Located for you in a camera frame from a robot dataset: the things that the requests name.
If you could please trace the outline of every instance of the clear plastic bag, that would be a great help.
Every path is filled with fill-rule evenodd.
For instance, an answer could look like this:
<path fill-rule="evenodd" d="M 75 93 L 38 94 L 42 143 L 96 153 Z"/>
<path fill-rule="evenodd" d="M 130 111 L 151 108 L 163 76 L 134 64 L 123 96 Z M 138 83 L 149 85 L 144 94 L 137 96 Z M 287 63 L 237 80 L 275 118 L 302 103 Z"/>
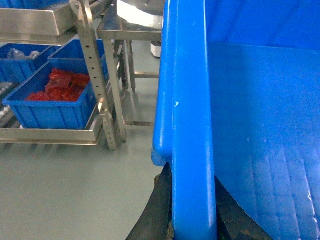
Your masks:
<path fill-rule="evenodd" d="M 13 60 L 35 60 L 37 57 L 39 57 L 39 55 L 39 51 L 32 51 L 29 56 L 26 56 L 22 51 L 11 48 L 8 52 L 7 58 Z"/>

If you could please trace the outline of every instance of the stainless steel table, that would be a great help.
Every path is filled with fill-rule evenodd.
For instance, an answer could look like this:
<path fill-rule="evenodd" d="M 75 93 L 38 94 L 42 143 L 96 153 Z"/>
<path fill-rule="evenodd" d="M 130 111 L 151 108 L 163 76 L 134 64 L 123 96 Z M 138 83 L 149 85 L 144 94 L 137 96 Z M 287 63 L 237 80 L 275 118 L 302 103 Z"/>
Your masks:
<path fill-rule="evenodd" d="M 137 72 L 134 69 L 134 58 L 132 41 L 161 41 L 162 31 L 153 28 L 129 23 L 125 19 L 118 16 L 117 4 L 114 3 L 104 13 L 104 18 L 97 29 L 98 38 L 103 40 L 105 48 L 105 56 L 111 82 L 111 89 L 114 98 L 115 110 L 119 122 L 120 134 L 122 140 L 127 138 L 126 128 L 136 127 L 153 127 L 154 122 L 126 121 L 122 110 L 122 97 L 119 86 L 119 74 L 121 66 L 117 65 L 117 59 L 123 54 L 123 60 L 126 64 L 126 74 L 130 78 L 132 91 L 136 91 L 136 78 L 140 79 L 158 79 L 158 72 Z"/>

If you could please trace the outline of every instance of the red food product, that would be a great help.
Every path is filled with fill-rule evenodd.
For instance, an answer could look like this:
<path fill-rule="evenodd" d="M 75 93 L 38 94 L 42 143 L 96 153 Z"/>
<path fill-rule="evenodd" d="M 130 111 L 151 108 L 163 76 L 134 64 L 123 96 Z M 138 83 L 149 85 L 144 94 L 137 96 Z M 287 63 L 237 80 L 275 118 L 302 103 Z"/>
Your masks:
<path fill-rule="evenodd" d="M 67 102 L 76 102 L 84 91 L 83 87 L 71 86 L 63 95 L 63 99 Z"/>
<path fill-rule="evenodd" d="M 49 83 L 46 85 L 47 88 L 61 88 L 61 89 L 67 89 L 71 81 L 73 79 L 71 74 L 56 74 L 56 73 L 51 73 L 49 75 Z"/>
<path fill-rule="evenodd" d="M 26 98 L 26 101 L 50 101 L 50 97 L 44 91 L 39 91 L 37 93 L 31 93 L 30 96 Z"/>
<path fill-rule="evenodd" d="M 53 68 L 45 91 L 31 93 L 26 101 L 76 102 L 89 81 L 89 75 Z"/>
<path fill-rule="evenodd" d="M 90 82 L 90 76 L 87 74 L 74 74 L 72 78 L 72 85 L 86 87 L 87 84 Z"/>
<path fill-rule="evenodd" d="M 75 74 L 73 71 L 64 71 L 64 70 L 60 70 L 58 68 L 52 68 L 51 72 L 53 74 L 62 74 L 62 75 L 73 75 L 73 74 Z"/>
<path fill-rule="evenodd" d="M 47 93 L 51 99 L 51 101 L 61 102 L 64 100 L 63 95 L 65 94 L 67 89 L 63 88 L 50 88 L 50 91 Z"/>

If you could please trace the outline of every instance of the gray floor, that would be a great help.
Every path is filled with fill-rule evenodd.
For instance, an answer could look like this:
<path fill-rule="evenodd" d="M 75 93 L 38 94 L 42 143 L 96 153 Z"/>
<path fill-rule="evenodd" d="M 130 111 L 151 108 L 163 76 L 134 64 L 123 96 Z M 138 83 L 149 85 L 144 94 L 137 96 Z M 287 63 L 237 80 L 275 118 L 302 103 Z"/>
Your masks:
<path fill-rule="evenodd" d="M 133 50 L 136 70 L 159 70 L 149 42 Z M 157 88 L 157 80 L 137 80 L 126 117 L 152 121 Z M 104 136 L 98 146 L 0 144 L 0 239 L 124 240 L 162 170 L 150 157 L 153 130 L 127 133 L 118 151 Z"/>

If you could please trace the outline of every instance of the blue plastic bin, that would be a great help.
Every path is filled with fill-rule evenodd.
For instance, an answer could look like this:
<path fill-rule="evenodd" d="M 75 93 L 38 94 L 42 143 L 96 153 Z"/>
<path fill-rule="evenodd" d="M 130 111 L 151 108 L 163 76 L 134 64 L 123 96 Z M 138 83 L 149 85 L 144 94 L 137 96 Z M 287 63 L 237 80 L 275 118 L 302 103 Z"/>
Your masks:
<path fill-rule="evenodd" d="M 68 2 L 68 0 L 0 0 L 0 8 L 40 10 Z"/>
<path fill-rule="evenodd" d="M 25 101 L 31 93 L 45 90 L 52 68 L 88 74 L 85 68 L 79 70 L 75 65 L 61 67 L 48 62 L 2 103 L 11 107 L 21 125 L 27 129 L 85 129 L 97 103 L 91 82 L 77 102 Z"/>
<path fill-rule="evenodd" d="M 104 77 L 108 76 L 107 60 L 105 55 L 104 43 L 102 40 L 97 40 L 99 55 Z M 75 64 L 78 69 L 87 68 L 84 52 L 81 47 L 80 40 L 74 39 L 52 54 L 48 60 L 57 66 L 67 66 Z"/>
<path fill-rule="evenodd" d="M 22 51 L 29 56 L 32 51 L 41 54 L 35 60 L 8 59 L 10 49 Z M 48 61 L 58 47 L 43 45 L 7 44 L 0 47 L 0 82 L 23 83 Z"/>
<path fill-rule="evenodd" d="M 319 12 L 166 2 L 152 160 L 171 164 L 176 240 L 217 239 L 214 174 L 273 239 L 319 239 Z"/>

